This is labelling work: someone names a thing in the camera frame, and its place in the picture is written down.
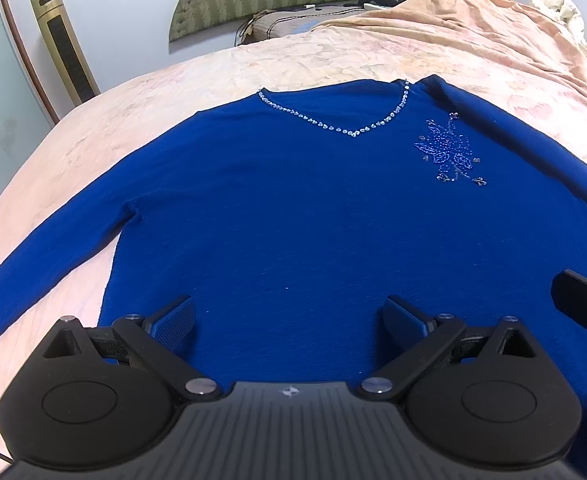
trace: bed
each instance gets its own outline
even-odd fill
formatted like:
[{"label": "bed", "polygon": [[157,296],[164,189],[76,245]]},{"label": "bed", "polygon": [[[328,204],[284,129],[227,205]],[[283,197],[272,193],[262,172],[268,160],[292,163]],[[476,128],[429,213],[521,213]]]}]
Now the bed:
[{"label": "bed", "polygon": [[[512,0],[409,0],[240,46],[126,82],[73,110],[0,197],[0,263],[44,219],[135,149],[198,110],[264,87],[436,73],[557,140],[587,163],[587,57]],[[0,395],[60,316],[95,326],[117,238],[0,337]],[[0,451],[6,448],[0,437]]]}]

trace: ribbed plastic surface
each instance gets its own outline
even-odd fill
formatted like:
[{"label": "ribbed plastic surface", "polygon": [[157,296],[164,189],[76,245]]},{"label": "ribbed plastic surface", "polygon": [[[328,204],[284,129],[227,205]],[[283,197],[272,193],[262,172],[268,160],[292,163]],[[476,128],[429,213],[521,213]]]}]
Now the ribbed plastic surface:
[{"label": "ribbed plastic surface", "polygon": [[411,348],[429,335],[426,323],[389,298],[382,307],[382,313],[385,328],[402,348]]},{"label": "ribbed plastic surface", "polygon": [[195,324],[195,303],[192,298],[183,301],[150,328],[149,335],[175,352],[184,342]]},{"label": "ribbed plastic surface", "polygon": [[416,440],[394,406],[344,383],[238,383],[192,404],[154,449],[99,472],[19,463],[1,480],[578,480],[562,463],[529,472],[479,471]]}]

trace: sweater sleeve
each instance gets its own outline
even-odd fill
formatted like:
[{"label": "sweater sleeve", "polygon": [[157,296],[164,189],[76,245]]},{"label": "sweater sleeve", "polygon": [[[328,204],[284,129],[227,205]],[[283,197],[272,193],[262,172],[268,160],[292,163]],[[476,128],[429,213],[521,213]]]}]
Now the sweater sleeve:
[{"label": "sweater sleeve", "polygon": [[46,219],[0,265],[0,335],[128,222],[137,197],[162,186],[168,134],[126,156]]},{"label": "sweater sleeve", "polygon": [[587,204],[587,164],[551,137],[513,115],[432,75],[423,79],[436,100],[446,100],[484,135],[563,183]]}]

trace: logo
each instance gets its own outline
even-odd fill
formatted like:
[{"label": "logo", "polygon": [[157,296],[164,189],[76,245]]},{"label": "logo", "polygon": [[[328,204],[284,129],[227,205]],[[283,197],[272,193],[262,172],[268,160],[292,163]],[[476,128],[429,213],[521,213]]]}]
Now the logo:
[{"label": "logo", "polygon": [[289,399],[291,399],[292,397],[295,397],[296,395],[298,395],[300,393],[300,390],[290,384],[285,389],[280,390],[280,393],[283,394],[284,396],[289,397]]}]

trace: flower decal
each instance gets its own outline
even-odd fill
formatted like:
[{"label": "flower decal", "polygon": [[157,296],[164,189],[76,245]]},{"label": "flower decal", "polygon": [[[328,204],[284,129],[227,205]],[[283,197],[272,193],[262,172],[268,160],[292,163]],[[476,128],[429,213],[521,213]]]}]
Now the flower decal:
[{"label": "flower decal", "polygon": [[[418,139],[424,142],[416,142],[414,146],[421,152],[426,153],[423,160],[429,160],[438,164],[439,172],[436,177],[442,182],[454,182],[461,176],[469,178],[469,171],[473,165],[478,164],[480,159],[473,156],[469,139],[462,134],[456,134],[454,121],[458,118],[457,113],[449,114],[449,123],[446,128],[438,126],[434,121],[428,120],[427,126],[431,134],[419,136]],[[485,186],[487,183],[482,177],[472,179],[478,186]]]}]

